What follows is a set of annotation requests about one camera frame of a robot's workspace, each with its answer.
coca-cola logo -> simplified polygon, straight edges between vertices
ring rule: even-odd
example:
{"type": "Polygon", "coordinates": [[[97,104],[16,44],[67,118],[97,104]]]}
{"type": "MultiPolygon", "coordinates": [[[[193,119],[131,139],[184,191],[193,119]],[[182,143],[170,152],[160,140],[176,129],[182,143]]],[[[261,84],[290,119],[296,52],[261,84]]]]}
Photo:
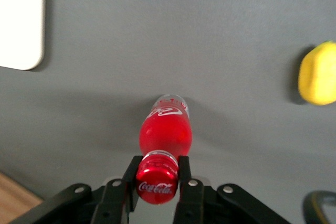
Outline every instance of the coca-cola logo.
{"type": "Polygon", "coordinates": [[[166,184],[166,183],[159,183],[157,185],[150,185],[147,184],[146,181],[142,182],[138,189],[139,191],[148,191],[150,193],[157,193],[157,194],[172,194],[171,187],[173,184],[166,184]]]}
{"type": "Polygon", "coordinates": [[[172,108],[172,107],[163,107],[159,109],[154,109],[147,118],[150,118],[151,116],[158,114],[158,116],[164,116],[164,115],[182,115],[182,111],[178,108],[172,108]]]}

coca-cola bottle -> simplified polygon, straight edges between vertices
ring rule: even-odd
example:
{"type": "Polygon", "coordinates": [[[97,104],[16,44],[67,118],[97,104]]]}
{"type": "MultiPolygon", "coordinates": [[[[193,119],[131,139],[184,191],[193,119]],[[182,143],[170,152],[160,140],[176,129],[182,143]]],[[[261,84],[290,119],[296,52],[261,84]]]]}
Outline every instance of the coca-cola bottle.
{"type": "Polygon", "coordinates": [[[192,142],[188,106],[182,97],[166,94],[154,104],[140,130],[144,158],[137,172],[139,196],[151,204],[171,200],[178,185],[178,158],[192,142]]]}

gray surface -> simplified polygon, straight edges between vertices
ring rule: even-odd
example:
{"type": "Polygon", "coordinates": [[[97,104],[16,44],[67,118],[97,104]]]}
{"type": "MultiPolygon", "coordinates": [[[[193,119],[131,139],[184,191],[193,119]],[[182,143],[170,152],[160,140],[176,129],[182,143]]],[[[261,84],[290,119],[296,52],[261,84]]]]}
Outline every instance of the gray surface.
{"type": "MultiPolygon", "coordinates": [[[[335,191],[336,117],[334,104],[300,100],[298,63],[336,39],[335,10],[336,0],[47,0],[42,64],[0,68],[0,170],[44,198],[97,188],[139,154],[154,100],[176,93],[190,106],[192,173],[303,223],[304,195],[335,191]]],[[[131,218],[171,223],[173,203],[141,202],[131,218]]]]}

red bottle cap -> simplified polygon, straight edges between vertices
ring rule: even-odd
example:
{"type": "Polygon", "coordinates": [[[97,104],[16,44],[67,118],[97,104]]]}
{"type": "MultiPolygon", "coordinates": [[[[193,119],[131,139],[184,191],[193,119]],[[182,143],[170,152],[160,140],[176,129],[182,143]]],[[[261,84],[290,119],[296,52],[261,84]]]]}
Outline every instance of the red bottle cap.
{"type": "Polygon", "coordinates": [[[178,185],[179,165],[166,151],[149,152],[140,162],[137,172],[138,195],[151,204],[170,201],[178,185]]]}

yellow sponge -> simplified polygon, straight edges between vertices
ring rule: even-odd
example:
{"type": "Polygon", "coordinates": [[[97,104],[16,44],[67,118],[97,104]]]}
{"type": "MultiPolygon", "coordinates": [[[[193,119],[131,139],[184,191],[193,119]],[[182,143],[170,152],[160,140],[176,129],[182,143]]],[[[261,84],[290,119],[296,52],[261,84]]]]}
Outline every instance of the yellow sponge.
{"type": "Polygon", "coordinates": [[[326,41],[304,57],[299,72],[299,92],[314,105],[336,101],[336,43],[326,41]]]}

